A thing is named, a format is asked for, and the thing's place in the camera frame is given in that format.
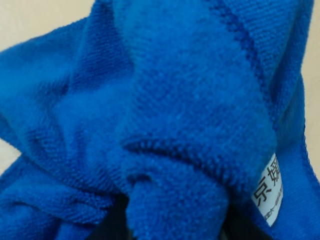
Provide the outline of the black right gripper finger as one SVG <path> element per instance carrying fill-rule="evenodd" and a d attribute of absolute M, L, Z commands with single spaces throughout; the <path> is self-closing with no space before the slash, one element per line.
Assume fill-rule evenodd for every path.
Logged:
<path fill-rule="evenodd" d="M 129 229 L 126 208 L 129 198 L 119 194 L 107 215 L 87 237 L 87 240 L 134 240 L 133 232 Z"/>

